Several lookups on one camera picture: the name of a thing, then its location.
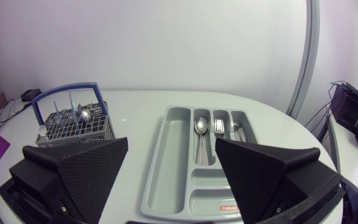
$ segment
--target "white wall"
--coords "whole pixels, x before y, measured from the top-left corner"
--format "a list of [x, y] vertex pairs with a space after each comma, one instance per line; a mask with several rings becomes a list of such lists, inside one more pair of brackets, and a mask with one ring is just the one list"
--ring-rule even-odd
[[[345, 80], [358, 89], [358, 1], [320, 1], [320, 36], [316, 65], [298, 121], [309, 119], [330, 101], [330, 82]], [[323, 113], [308, 125], [316, 126]], [[317, 135], [321, 125], [313, 134]]]
[[0, 85], [217, 91], [285, 111], [305, 30], [306, 1], [0, 0]]

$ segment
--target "desk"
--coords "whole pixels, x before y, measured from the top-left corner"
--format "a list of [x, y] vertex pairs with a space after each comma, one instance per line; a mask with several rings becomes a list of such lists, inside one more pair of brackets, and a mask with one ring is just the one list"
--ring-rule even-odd
[[338, 172], [351, 182], [347, 183], [358, 193], [358, 145], [354, 134], [329, 117], [328, 123], [331, 155]]
[[[82, 105], [97, 102], [91, 91], [73, 91], [72, 96], [75, 103]], [[291, 117], [270, 106], [240, 96], [185, 91], [102, 91], [102, 96], [108, 102], [116, 137], [128, 137], [129, 151], [106, 202], [100, 223], [125, 223], [128, 220], [149, 223], [169, 222], [145, 217], [140, 212], [151, 158], [165, 108], [168, 105], [244, 110], [260, 144], [295, 149], [309, 147], [323, 149], [317, 139]], [[44, 119], [55, 111], [53, 100], [56, 100], [60, 109], [70, 107], [67, 92], [50, 95], [39, 101]], [[9, 141], [11, 146], [0, 160], [0, 186], [11, 178], [9, 168], [23, 159], [22, 147], [35, 146], [38, 128], [32, 108], [26, 109], [1, 128], [0, 136]], [[319, 160], [335, 170], [325, 150], [321, 150]], [[5, 223], [19, 223], [1, 196], [0, 216]], [[324, 222], [341, 223], [341, 219], [342, 201]], [[236, 220], [230, 223], [242, 223], [242, 221]]]

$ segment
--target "grey basket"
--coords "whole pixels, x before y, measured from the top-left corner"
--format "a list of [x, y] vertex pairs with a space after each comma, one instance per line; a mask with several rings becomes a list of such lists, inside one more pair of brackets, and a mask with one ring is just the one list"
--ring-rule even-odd
[[57, 114], [51, 113], [45, 121], [47, 135], [38, 135], [35, 143], [39, 147], [56, 147], [114, 139], [110, 118], [103, 115], [99, 103], [88, 104], [81, 109], [91, 112], [91, 121], [86, 123], [81, 117], [76, 116], [76, 126], [71, 109], [61, 110], [59, 114], [63, 121], [62, 128]]

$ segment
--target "grey cutlery tray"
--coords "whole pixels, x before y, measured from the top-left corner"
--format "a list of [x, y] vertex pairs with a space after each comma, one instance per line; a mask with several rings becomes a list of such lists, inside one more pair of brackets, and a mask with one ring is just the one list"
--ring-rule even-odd
[[[200, 116], [208, 122], [204, 140], [209, 166], [195, 163], [200, 137], [194, 121]], [[140, 206], [144, 215], [186, 221], [241, 218], [215, 152], [215, 119], [224, 121], [224, 138], [240, 141], [233, 128], [240, 124], [247, 142], [257, 143], [244, 111], [168, 106]]]

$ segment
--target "black box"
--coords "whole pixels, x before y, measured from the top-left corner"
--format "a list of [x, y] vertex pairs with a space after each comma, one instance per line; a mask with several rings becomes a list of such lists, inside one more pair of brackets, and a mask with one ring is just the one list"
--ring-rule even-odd
[[339, 91], [345, 86], [337, 86], [334, 99], [331, 103], [331, 111], [338, 124], [354, 134], [358, 134], [356, 121], [358, 119], [358, 94], [353, 91]]
[[39, 94], [41, 94], [40, 89], [27, 90], [21, 95], [21, 98], [23, 102], [31, 102], [31, 100], [34, 99]]

